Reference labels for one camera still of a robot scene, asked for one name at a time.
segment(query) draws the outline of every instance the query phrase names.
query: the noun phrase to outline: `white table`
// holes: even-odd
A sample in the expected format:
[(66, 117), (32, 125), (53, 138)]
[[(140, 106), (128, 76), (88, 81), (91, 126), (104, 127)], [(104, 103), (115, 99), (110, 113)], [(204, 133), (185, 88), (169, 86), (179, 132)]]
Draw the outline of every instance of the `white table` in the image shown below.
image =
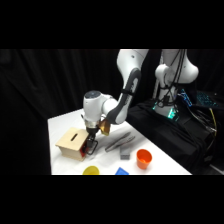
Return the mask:
[[(119, 126), (112, 125), (108, 137), (99, 132), (96, 137), (99, 144), (95, 153), (92, 156), (87, 155), (83, 162), (63, 157), (60, 149), (55, 144), (69, 128), (85, 129), (81, 114), (83, 114), (83, 110), (78, 110), (48, 120), (53, 175), (82, 175), (83, 171), (89, 166), (98, 167), (101, 175), (115, 175), (120, 167), (130, 175), (191, 175), (127, 122)], [(127, 132), (131, 132), (132, 135), (136, 136), (136, 139), (129, 143), (131, 145), (131, 158), (129, 161), (120, 160), (119, 149), (110, 153), (105, 152), (106, 146)], [(136, 153), (139, 149), (147, 149), (153, 156), (147, 170), (141, 170), (137, 166)]]

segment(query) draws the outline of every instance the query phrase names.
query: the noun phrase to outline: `box lid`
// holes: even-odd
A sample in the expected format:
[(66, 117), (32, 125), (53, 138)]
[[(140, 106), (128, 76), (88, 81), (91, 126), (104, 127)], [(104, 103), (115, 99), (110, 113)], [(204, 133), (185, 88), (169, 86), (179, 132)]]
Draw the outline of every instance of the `box lid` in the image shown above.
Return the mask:
[(88, 138), (88, 135), (86, 130), (70, 128), (57, 142), (56, 146), (79, 151)]

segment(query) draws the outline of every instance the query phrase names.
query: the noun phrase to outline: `black background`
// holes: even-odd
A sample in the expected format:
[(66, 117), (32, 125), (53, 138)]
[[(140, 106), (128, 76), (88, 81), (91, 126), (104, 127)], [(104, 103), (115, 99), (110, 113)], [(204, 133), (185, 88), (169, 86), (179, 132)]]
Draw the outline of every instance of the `black background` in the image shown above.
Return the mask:
[[(98, 90), (118, 99), (119, 49), (1, 49), (1, 167), (4, 174), (50, 174), (47, 119), (81, 109)], [(151, 49), (132, 106), (152, 97), (161, 49)], [(224, 95), (224, 49), (188, 49), (198, 89)]]

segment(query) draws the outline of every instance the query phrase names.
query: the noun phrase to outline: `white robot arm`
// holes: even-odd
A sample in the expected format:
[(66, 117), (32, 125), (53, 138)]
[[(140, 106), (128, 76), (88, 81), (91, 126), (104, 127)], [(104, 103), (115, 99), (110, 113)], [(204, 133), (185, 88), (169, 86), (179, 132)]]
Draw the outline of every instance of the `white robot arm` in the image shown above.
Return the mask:
[(122, 124), (141, 80), (141, 68), (149, 49), (121, 49), (117, 59), (124, 86), (119, 100), (98, 91), (84, 97), (84, 120), (88, 133), (95, 138), (104, 114), (110, 124)]
[(187, 57), (187, 49), (163, 49), (164, 64), (156, 70), (160, 83), (160, 94), (155, 112), (173, 119), (176, 114), (174, 102), (177, 88), (174, 83), (192, 83), (198, 77), (198, 68)]
[[(90, 139), (99, 131), (101, 116), (104, 114), (110, 124), (122, 124), (138, 89), (141, 68), (149, 49), (121, 49), (117, 59), (118, 69), (124, 86), (119, 100), (98, 91), (88, 92), (84, 97), (84, 120)], [(160, 82), (159, 103), (155, 111), (168, 116), (173, 110), (176, 87), (174, 83), (191, 83), (198, 76), (198, 69), (190, 63), (185, 49), (163, 49), (164, 63), (156, 70)]]

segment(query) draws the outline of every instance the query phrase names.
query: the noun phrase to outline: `wooden box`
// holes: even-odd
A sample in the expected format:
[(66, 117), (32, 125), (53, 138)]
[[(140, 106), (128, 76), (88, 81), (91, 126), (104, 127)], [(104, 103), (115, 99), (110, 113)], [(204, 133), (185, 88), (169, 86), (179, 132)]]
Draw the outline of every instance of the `wooden box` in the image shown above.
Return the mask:
[(88, 135), (86, 130), (70, 128), (56, 146), (60, 148), (62, 156), (84, 161), (86, 154), (82, 152), (82, 148), (86, 144)]

